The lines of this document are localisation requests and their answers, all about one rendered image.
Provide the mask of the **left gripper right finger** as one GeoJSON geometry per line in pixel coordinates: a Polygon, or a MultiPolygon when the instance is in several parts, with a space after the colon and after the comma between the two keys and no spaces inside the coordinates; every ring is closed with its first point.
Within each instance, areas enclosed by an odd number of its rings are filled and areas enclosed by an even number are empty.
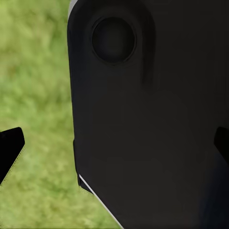
{"type": "Polygon", "coordinates": [[[220,154],[223,156],[227,164],[229,165],[229,129],[224,127],[218,127],[214,144],[217,147],[220,154]]]}

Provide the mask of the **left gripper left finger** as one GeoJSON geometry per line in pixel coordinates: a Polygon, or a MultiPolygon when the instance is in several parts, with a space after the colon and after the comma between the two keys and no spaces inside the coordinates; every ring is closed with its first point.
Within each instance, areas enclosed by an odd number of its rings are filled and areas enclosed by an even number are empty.
{"type": "Polygon", "coordinates": [[[0,184],[25,145],[21,127],[0,132],[0,184]]]}

